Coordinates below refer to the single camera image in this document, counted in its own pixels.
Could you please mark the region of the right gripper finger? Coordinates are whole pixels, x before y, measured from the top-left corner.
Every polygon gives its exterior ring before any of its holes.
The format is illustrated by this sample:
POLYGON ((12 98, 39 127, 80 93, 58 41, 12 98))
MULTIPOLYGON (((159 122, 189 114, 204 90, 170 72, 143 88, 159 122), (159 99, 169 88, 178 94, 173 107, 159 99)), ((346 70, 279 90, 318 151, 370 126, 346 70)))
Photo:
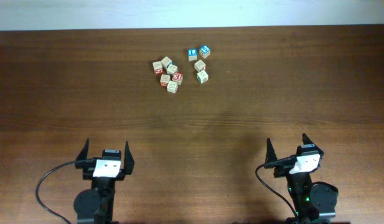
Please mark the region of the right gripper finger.
POLYGON ((276 153, 274 151, 274 147, 271 143, 270 138, 266 140, 266 157, 265 157, 265 163, 269 164, 272 162, 276 162, 278 159, 276 157, 276 153))
POLYGON ((314 143, 309 139, 309 137, 307 136, 306 133, 303 133, 303 134, 302 134, 302 143, 303 143, 303 145, 314 144, 314 143))

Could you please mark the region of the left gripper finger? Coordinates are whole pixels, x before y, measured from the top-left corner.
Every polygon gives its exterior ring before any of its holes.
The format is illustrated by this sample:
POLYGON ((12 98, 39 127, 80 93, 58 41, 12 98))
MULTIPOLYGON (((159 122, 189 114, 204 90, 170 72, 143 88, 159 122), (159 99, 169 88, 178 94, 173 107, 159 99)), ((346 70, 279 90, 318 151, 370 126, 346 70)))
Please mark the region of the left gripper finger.
POLYGON ((77 158, 75 159, 75 168, 76 169, 83 169, 88 164, 88 148, 89 148, 89 139, 87 138, 83 149, 78 154, 77 158))
POLYGON ((134 169, 134 158, 129 148, 129 143, 126 141, 125 145, 125 155, 124 155, 124 168, 123 171, 125 174, 132 174, 134 169))

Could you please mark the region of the wooden block yellow O side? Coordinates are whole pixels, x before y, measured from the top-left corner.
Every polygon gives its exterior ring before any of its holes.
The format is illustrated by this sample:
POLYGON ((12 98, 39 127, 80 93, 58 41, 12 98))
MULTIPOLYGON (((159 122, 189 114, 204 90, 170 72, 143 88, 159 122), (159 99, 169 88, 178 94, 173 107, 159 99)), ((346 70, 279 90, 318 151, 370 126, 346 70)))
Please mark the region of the wooden block yellow O side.
POLYGON ((174 81, 169 81, 169 83, 167 84, 167 91, 170 92, 170 93, 176 93, 177 92, 177 89, 178 89, 178 83, 177 82, 174 82, 174 81))

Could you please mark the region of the red letter E block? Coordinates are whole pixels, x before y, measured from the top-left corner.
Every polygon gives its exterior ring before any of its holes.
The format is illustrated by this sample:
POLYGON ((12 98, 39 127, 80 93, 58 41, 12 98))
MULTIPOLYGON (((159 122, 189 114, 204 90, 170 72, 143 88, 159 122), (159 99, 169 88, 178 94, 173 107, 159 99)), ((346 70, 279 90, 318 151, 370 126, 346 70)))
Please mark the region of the red letter E block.
POLYGON ((175 72, 172 76, 172 81, 180 85, 183 81, 183 74, 179 72, 175 72))

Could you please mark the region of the wooden block green side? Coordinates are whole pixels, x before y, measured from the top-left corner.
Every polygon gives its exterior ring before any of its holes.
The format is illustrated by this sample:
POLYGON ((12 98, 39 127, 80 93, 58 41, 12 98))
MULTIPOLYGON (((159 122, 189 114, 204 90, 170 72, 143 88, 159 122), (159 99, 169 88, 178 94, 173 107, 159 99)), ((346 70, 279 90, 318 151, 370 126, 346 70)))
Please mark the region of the wooden block green side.
POLYGON ((197 73, 197 80, 199 83, 204 83, 208 80, 208 73, 205 70, 202 70, 197 73))

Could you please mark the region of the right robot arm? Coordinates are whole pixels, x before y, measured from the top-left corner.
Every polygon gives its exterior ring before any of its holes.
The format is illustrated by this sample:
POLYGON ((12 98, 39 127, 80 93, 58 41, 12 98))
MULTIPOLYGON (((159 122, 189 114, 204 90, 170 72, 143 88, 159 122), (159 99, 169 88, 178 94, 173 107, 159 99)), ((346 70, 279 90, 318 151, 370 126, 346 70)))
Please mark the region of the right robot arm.
POLYGON ((311 179, 311 174, 320 168, 324 151, 306 134, 296 153, 283 159, 276 157, 270 139, 266 140, 266 147, 264 168, 273 169, 275 178, 286 178, 293 201, 290 205, 294 216, 287 218, 286 223, 330 223, 336 216, 338 188, 311 179))

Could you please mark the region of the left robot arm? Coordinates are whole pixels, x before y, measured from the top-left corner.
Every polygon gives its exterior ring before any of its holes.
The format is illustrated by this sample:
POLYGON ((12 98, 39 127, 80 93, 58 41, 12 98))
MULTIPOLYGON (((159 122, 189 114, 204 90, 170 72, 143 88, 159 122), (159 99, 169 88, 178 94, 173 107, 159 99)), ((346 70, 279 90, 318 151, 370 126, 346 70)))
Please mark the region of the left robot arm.
POLYGON ((115 200, 115 184, 131 175, 134 159, 129 144, 124 152, 105 149, 101 157, 87 158, 89 141, 75 160, 75 168, 82 170, 84 180, 91 182, 91 187, 80 192, 73 203, 78 224, 114 223, 113 207, 115 200))

